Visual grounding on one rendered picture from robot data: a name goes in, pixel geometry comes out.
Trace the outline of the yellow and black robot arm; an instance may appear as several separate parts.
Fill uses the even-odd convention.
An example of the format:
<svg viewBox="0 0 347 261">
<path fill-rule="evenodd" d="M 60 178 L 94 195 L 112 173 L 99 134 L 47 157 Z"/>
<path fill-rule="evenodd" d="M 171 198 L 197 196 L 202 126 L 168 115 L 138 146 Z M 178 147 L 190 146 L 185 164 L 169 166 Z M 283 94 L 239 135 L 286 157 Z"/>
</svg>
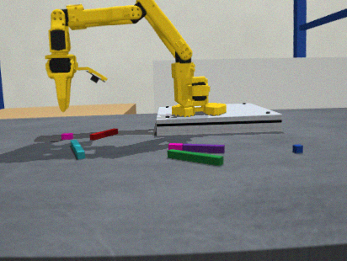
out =
<svg viewBox="0 0 347 261">
<path fill-rule="evenodd" d="M 178 104 L 172 106 L 172 115 L 190 117 L 198 111 L 213 116 L 226 113 L 225 104 L 208 103 L 210 92 L 210 86 L 209 92 L 207 86 L 208 79 L 194 77 L 195 64 L 191 62 L 192 50 L 154 0 L 136 0 L 134 6 L 84 10 L 83 5 L 78 4 L 68 5 L 67 9 L 55 9 L 51 13 L 51 29 L 49 29 L 50 52 L 55 55 L 71 50 L 69 28 L 77 30 L 106 25 L 136 24 L 142 18 L 153 27 L 175 58 L 176 63 L 172 63 L 171 67 L 174 100 Z"/>
</svg>

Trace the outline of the red flat bar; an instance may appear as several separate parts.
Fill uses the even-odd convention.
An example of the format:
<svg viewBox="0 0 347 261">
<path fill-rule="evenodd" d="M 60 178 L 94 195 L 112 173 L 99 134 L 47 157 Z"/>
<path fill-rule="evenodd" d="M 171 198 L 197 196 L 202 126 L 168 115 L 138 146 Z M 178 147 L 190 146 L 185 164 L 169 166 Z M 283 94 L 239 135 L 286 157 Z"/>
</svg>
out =
<svg viewBox="0 0 347 261">
<path fill-rule="evenodd" d="M 90 140 L 98 140 L 107 136 L 118 134 L 118 129 L 104 130 L 97 133 L 90 134 Z"/>
</svg>

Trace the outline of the small blue cube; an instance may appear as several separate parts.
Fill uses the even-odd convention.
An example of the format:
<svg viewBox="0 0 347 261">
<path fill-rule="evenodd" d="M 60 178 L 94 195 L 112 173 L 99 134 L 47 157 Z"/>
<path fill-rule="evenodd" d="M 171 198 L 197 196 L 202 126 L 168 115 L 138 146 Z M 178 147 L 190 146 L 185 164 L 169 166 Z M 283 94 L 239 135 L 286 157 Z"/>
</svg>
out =
<svg viewBox="0 0 347 261">
<path fill-rule="evenodd" d="M 293 150 L 294 153 L 303 153 L 303 146 L 302 145 L 293 145 Z"/>
</svg>

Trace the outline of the magenta rod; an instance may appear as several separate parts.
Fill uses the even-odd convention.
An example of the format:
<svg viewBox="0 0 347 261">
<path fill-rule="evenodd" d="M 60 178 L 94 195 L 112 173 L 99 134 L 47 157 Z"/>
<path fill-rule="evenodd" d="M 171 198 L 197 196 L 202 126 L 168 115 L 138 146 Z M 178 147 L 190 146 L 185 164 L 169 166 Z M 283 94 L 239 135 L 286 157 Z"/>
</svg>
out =
<svg viewBox="0 0 347 261">
<path fill-rule="evenodd" d="M 70 140 L 70 139 L 73 139 L 73 133 L 61 134 L 61 139 L 62 139 L 62 140 Z"/>
<path fill-rule="evenodd" d="M 168 149 L 174 149 L 174 150 L 180 150 L 183 151 L 183 144 L 179 144 L 179 143 L 170 143 L 168 144 Z"/>
</svg>

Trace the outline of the purple rod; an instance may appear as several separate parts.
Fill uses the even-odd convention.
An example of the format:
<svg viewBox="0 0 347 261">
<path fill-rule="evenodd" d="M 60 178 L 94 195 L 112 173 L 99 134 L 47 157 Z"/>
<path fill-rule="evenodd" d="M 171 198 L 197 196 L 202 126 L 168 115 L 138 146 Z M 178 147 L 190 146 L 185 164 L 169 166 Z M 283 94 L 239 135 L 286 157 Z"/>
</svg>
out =
<svg viewBox="0 0 347 261">
<path fill-rule="evenodd" d="M 187 151 L 187 152 L 224 153 L 225 145 L 183 144 L 183 151 Z"/>
</svg>

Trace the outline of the green rod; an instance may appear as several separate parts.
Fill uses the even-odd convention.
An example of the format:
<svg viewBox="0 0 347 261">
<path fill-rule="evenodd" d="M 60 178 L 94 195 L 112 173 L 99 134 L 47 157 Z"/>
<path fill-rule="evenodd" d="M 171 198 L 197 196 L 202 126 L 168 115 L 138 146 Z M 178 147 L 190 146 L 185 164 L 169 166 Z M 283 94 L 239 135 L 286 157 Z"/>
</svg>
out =
<svg viewBox="0 0 347 261">
<path fill-rule="evenodd" d="M 190 162 L 199 162 L 210 165 L 221 166 L 223 164 L 223 156 L 198 153 L 198 152 L 187 152 L 180 150 L 168 150 L 168 158 L 190 161 Z"/>
</svg>

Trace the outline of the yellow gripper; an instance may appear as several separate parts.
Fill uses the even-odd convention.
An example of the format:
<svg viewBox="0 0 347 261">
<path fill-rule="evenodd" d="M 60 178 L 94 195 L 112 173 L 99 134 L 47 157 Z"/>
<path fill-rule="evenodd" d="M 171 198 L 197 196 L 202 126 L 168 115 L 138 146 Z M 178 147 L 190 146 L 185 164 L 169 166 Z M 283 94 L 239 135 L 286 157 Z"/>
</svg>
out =
<svg viewBox="0 0 347 261">
<path fill-rule="evenodd" d="M 49 59 L 45 64 L 48 77 L 55 80 L 56 95 L 61 112 L 65 112 L 68 109 L 70 102 L 71 81 L 74 73 L 77 70 L 88 70 L 88 73 L 101 77 L 101 81 L 104 82 L 107 79 L 98 74 L 90 67 L 78 67 L 76 56 L 68 54 L 68 52 L 56 53 L 55 55 L 47 55 L 45 59 Z M 66 73 L 68 72 L 68 73 Z M 90 80 L 95 83 L 98 82 L 99 77 L 92 74 Z"/>
</svg>

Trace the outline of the turquoise rod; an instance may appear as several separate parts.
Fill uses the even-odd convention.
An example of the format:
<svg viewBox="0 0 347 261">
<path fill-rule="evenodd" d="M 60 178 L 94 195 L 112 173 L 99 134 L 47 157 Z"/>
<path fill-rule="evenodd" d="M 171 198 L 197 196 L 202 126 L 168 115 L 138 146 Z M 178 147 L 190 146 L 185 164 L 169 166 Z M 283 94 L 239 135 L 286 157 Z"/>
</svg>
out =
<svg viewBox="0 0 347 261">
<path fill-rule="evenodd" d="M 71 147 L 73 151 L 75 152 L 77 159 L 84 159 L 85 158 L 85 151 L 80 146 L 77 140 L 71 140 Z"/>
</svg>

